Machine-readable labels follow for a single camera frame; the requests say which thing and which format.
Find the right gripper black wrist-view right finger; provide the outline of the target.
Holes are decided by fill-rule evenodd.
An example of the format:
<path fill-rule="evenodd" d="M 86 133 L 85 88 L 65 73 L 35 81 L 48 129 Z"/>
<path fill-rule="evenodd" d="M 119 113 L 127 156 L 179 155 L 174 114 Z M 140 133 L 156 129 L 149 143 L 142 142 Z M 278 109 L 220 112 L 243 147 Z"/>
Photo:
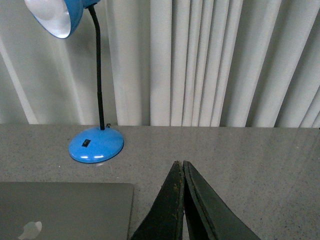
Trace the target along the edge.
<path fill-rule="evenodd" d="M 184 211 L 191 240 L 258 240 L 189 161 L 183 162 Z"/>

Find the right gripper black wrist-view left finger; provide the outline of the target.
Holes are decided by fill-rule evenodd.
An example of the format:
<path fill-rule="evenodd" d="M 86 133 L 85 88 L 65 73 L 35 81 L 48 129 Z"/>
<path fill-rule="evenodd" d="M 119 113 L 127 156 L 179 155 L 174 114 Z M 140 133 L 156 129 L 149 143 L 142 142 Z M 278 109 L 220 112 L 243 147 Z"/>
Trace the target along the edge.
<path fill-rule="evenodd" d="M 132 240 L 181 240 L 183 238 L 185 174 L 175 161 L 152 207 Z"/>

